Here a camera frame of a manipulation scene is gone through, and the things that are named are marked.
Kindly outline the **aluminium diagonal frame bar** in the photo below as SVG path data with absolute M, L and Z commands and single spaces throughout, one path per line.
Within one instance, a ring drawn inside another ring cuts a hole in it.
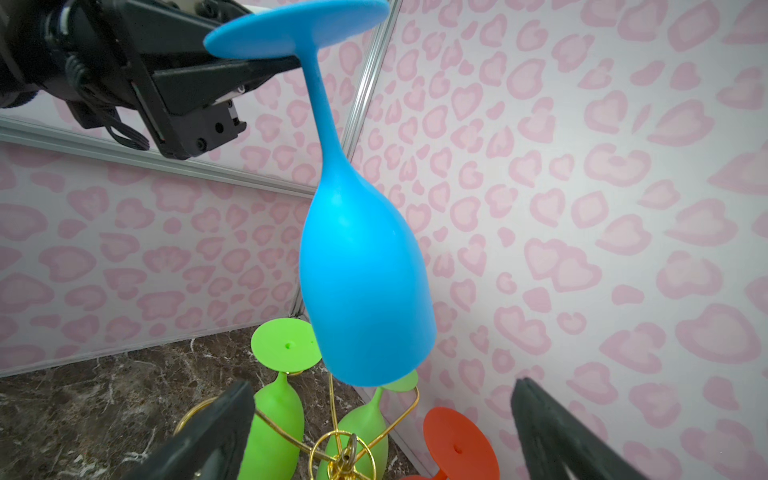
M 299 198 L 312 198 L 316 191 L 313 186 L 213 163 L 198 160 L 169 160 L 154 151 L 131 150 L 107 140 L 9 117 L 1 119 L 1 140 L 27 147 Z

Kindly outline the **red wine glass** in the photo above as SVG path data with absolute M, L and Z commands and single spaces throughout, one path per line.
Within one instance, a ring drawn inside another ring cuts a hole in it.
M 432 479 L 499 480 L 501 470 L 490 441 L 469 416 L 448 407 L 431 409 L 424 420 L 425 443 L 438 467 Z

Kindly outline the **aluminium frame post left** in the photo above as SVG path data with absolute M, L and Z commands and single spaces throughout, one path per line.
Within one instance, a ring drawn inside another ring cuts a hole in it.
M 358 89 L 351 104 L 341 138 L 341 145 L 349 162 L 352 162 L 359 144 L 366 115 L 372 102 L 402 4 L 402 0 L 390 1 L 390 12 L 387 20 L 373 30 L 369 49 L 364 57 Z

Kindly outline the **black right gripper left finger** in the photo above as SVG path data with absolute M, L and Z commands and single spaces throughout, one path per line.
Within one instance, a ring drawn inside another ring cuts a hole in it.
M 238 381 L 125 477 L 236 479 L 254 416 L 252 386 L 247 381 Z

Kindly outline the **green wine glass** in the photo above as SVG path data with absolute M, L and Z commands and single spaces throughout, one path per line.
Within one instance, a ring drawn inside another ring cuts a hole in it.
M 283 431 L 301 441 L 305 430 L 303 404 L 289 384 L 288 376 L 310 369 L 321 360 L 312 326 L 297 318 L 270 320 L 254 332 L 251 349 L 258 362 L 277 373 L 273 382 L 255 393 L 255 407 Z M 298 459 L 298 447 L 255 417 L 239 477 L 290 479 L 296 471 Z
M 418 405 L 418 383 L 418 373 L 412 371 L 400 380 L 377 387 L 369 402 L 346 414 L 314 446 L 312 461 L 324 443 L 325 453 L 332 458 L 330 462 L 320 462 L 314 479 L 382 479 L 389 456 L 389 435 Z M 414 394 L 412 403 L 391 423 L 381 409 L 385 392 Z

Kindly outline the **blue front wine glass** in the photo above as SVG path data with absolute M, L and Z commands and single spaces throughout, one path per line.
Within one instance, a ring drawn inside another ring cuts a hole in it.
M 367 388 L 414 371 L 435 346 L 436 320 L 412 230 L 342 150 L 318 53 L 375 27 L 389 11 L 385 1 L 307 1 L 240 17 L 204 40 L 224 59 L 300 61 L 322 151 L 300 242 L 301 292 L 327 369 Z

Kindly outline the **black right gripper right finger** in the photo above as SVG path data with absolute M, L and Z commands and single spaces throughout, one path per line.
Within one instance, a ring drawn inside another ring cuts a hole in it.
M 538 383 L 516 381 L 511 411 L 534 480 L 645 480 Z

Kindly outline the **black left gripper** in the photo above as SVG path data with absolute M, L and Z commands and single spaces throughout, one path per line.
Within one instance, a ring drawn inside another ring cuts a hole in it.
M 300 67 L 297 57 L 224 60 L 205 37 L 250 15 L 234 1 L 65 1 L 53 13 L 63 64 L 81 65 L 80 87 L 99 106 L 137 111 L 159 152 L 187 160 L 246 129 L 230 99 Z

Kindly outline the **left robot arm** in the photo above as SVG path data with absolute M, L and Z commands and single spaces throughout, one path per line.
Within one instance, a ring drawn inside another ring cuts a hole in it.
M 234 1 L 5 1 L 1 105 L 46 92 L 84 129 L 186 160 L 245 129 L 232 99 L 297 69 L 293 56 L 224 60 L 207 34 L 247 14 Z

